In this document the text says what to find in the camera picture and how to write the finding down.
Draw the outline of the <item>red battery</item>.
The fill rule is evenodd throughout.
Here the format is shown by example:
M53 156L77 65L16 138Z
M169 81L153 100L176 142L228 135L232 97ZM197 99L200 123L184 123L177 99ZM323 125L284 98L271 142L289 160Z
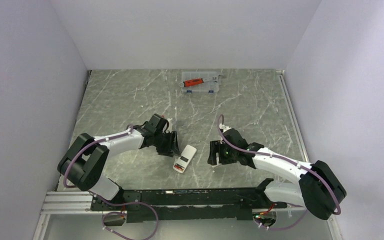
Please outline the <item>red battery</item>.
M184 172L184 169L181 168L181 167L174 166L173 168L174 168L176 171L178 171L179 173L183 173L183 172Z

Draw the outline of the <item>white remote control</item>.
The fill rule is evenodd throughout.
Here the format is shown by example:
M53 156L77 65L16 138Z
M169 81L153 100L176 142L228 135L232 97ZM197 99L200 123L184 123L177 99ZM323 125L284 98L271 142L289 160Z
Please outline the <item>white remote control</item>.
M176 167L179 167L179 168L183 168L184 172L185 172L185 170L188 167L189 163L194 158L196 152L197 152L197 149L195 147L193 147L193 146L191 146L189 144L186 145L186 147L181 152L180 157L176 158L176 160L175 160L175 162L173 164L173 169L174 169L174 166L176 166Z

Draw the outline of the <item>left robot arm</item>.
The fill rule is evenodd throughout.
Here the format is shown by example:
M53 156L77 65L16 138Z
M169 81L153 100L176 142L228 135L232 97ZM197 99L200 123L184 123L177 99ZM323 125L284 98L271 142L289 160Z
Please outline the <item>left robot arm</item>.
M80 134L60 160L57 170L63 177L65 188L77 188L104 199L111 210L124 203L124 189L104 176L103 170L109 158L119 154L154 147L165 157L180 155L175 120L153 114L143 124L129 124L124 131L105 136Z

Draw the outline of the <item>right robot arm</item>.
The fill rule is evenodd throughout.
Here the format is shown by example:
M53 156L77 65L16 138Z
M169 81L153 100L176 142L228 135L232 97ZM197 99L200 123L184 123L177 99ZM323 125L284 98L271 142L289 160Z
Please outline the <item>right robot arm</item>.
M340 214L347 192L327 163L294 160L260 143L248 143L234 128L221 128L220 134L219 140L209 143L209 165L239 163L284 179L266 178L256 187L255 200L260 207L273 203L301 206L321 220Z

